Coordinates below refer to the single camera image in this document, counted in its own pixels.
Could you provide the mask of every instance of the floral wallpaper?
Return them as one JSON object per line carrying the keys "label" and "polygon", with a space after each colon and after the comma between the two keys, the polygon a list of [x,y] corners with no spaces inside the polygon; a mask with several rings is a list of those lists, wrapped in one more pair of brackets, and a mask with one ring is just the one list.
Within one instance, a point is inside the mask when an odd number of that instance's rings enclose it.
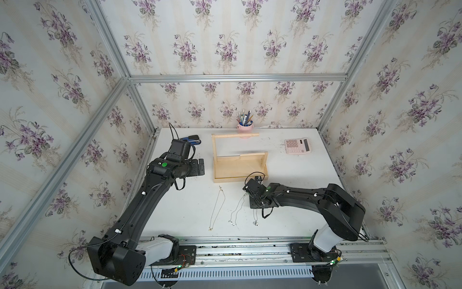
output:
{"label": "floral wallpaper", "polygon": [[[100,3],[137,75],[345,72],[382,1]],[[414,10],[411,4],[396,11],[390,37]],[[63,48],[70,57],[71,47]]]}
{"label": "floral wallpaper", "polygon": [[143,83],[139,92],[156,127],[235,128],[252,110],[255,127],[316,127],[339,83]]}
{"label": "floral wallpaper", "polygon": [[[3,0],[0,27],[2,239],[120,76],[84,1]],[[0,288],[84,287],[66,252],[116,221],[149,137],[128,96],[106,117]]]}
{"label": "floral wallpaper", "polygon": [[460,1],[399,2],[322,131],[407,288],[462,281],[461,21]]}
{"label": "floral wallpaper", "polygon": [[[37,131],[30,126],[31,132]],[[148,138],[130,97],[123,95],[14,258],[17,266],[7,270],[0,288],[27,282],[30,289],[85,287],[85,279],[69,266],[67,255],[73,248],[87,244],[93,236],[102,236],[118,220]],[[34,158],[32,154],[24,154],[21,161]],[[8,214],[8,211],[0,214],[2,226],[11,222]],[[71,261],[89,276],[91,264],[86,250],[74,251]]]}

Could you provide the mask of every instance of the pink calculator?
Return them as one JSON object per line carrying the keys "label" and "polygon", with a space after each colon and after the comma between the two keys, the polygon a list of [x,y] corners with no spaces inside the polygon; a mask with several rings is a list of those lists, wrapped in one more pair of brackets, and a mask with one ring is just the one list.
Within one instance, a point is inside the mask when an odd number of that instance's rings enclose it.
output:
{"label": "pink calculator", "polygon": [[288,154],[307,154],[311,152],[307,138],[286,140],[286,152]]}

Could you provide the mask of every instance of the white tabletop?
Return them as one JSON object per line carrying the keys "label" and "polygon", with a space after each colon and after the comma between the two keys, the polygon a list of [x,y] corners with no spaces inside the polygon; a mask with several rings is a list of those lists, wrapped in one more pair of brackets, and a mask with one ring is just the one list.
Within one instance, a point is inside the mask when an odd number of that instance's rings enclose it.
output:
{"label": "white tabletop", "polygon": [[[159,234],[176,237],[310,237],[316,229],[320,229],[326,223],[319,213],[295,207],[274,208],[273,213],[263,219],[261,209],[250,208],[249,196],[245,196],[242,201],[245,195],[242,190],[243,182],[213,182],[211,134],[236,133],[236,129],[176,130],[180,138],[188,135],[198,135],[201,138],[202,143],[196,146],[195,158],[204,159],[205,175],[186,178],[186,187],[182,191],[177,191],[175,186],[172,186],[148,220],[142,233],[143,237]],[[329,183],[341,186],[316,129],[254,129],[252,132],[258,132],[260,136],[247,140],[217,139],[218,156],[268,151],[269,178],[263,181],[266,186],[270,182],[309,189],[325,188]],[[304,137],[310,141],[311,153],[286,153],[284,140]],[[171,139],[170,130],[161,129],[151,160],[169,150]],[[182,186],[182,180],[179,180],[178,186]],[[217,200],[220,186],[224,197],[220,193]],[[256,216],[258,226],[253,224]]]}

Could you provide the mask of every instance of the black cable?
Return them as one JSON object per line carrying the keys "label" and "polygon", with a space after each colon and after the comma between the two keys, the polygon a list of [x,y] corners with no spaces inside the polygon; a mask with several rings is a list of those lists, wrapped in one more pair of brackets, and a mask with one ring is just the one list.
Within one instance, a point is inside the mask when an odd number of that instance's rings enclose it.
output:
{"label": "black cable", "polygon": [[[156,187],[158,187],[158,186],[160,186],[160,185],[162,185],[162,184],[163,184],[163,183],[160,183],[160,184],[157,184],[157,185],[153,186],[153,187],[151,188],[151,191],[152,191],[154,188],[156,188]],[[122,225],[122,227],[120,228],[120,231],[122,231],[123,227],[125,227],[125,225],[127,224],[128,220],[130,220],[130,218],[132,217],[134,211],[135,211],[135,210],[132,211],[132,213],[130,214],[130,216],[127,218],[127,220],[125,221],[125,223]],[[118,234],[120,234],[120,233],[116,233],[116,234],[115,234],[114,236],[112,236],[110,239],[108,239],[108,240],[106,240],[106,241],[104,241],[104,242],[102,242],[102,243],[98,243],[98,244],[94,244],[94,245],[80,246],[80,247],[77,247],[77,248],[74,248],[74,249],[70,250],[70,251],[69,251],[69,255],[67,256],[67,259],[69,260],[69,264],[71,265],[72,269],[74,269],[74,271],[75,271],[77,274],[79,274],[81,277],[83,277],[83,278],[85,278],[85,279],[88,279],[88,280],[92,280],[92,281],[104,281],[104,280],[109,280],[110,278],[94,279],[94,278],[90,278],[90,277],[87,277],[87,276],[82,275],[79,271],[77,271],[77,269],[76,269],[76,268],[74,267],[74,265],[72,264],[72,262],[71,262],[71,253],[74,252],[74,251],[76,251],[76,250],[80,250],[80,249],[84,249],[84,248],[89,248],[89,247],[95,247],[95,246],[102,245],[102,244],[104,244],[104,243],[106,243],[106,242],[109,242],[109,241],[111,241],[112,239],[114,239]]]}
{"label": "black cable", "polygon": [[273,212],[273,209],[274,209],[274,207],[271,207],[271,212],[269,212],[269,214],[265,216],[265,215],[263,214],[263,210],[264,210],[264,209],[262,208],[262,209],[261,209],[261,216],[263,217],[263,219],[268,218],[269,215],[271,215],[271,213]]}
{"label": "black cable", "polygon": [[[259,172],[259,173],[263,175],[263,179],[261,179],[261,182],[262,182],[262,181],[265,179],[265,176],[266,176],[266,175],[265,175],[264,173],[262,173],[262,172]],[[250,177],[250,175],[248,175],[248,176],[245,178],[244,185],[247,185],[247,179]]]}
{"label": "black cable", "polygon": [[171,123],[169,123],[169,126],[170,126],[170,132],[172,133],[172,139],[175,139],[175,138],[173,137],[172,128],[173,128],[173,130],[174,130],[175,133],[176,133],[176,138],[177,138],[177,139],[180,139],[180,137],[178,136],[178,133],[176,132],[175,127],[174,127]]}

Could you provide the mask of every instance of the pink cup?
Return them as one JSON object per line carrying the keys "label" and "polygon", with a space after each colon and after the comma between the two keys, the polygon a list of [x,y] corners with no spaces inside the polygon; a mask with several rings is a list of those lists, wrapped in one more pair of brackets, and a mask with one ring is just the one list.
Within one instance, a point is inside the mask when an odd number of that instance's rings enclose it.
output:
{"label": "pink cup", "polygon": [[251,125],[249,125],[249,126],[243,126],[243,125],[237,124],[237,130],[239,130],[240,134],[248,134],[248,133],[252,132],[253,128],[254,128],[253,123]]}

